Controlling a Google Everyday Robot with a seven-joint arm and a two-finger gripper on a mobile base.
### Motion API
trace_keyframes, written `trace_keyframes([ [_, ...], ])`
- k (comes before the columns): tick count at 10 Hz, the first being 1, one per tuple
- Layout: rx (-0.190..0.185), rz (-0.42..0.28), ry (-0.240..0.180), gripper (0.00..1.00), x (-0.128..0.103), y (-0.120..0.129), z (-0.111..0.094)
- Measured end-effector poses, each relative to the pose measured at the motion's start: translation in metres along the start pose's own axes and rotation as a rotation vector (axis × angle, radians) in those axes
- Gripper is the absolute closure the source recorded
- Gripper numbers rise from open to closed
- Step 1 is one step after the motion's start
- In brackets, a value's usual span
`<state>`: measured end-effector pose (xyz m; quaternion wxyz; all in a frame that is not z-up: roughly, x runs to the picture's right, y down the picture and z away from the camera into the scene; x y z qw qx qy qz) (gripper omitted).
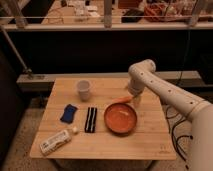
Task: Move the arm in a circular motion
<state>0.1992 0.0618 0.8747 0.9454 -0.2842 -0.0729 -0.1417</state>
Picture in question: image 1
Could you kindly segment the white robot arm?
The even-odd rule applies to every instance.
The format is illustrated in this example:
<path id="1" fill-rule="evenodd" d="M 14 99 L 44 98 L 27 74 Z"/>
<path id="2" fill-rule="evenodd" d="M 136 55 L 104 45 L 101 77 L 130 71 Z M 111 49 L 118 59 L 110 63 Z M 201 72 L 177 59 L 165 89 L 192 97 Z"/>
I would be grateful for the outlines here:
<path id="1" fill-rule="evenodd" d="M 188 171 L 213 171 L 213 103 L 157 77 L 155 71 L 151 59 L 131 65 L 128 91 L 138 96 L 147 87 L 182 114 L 192 124 Z"/>

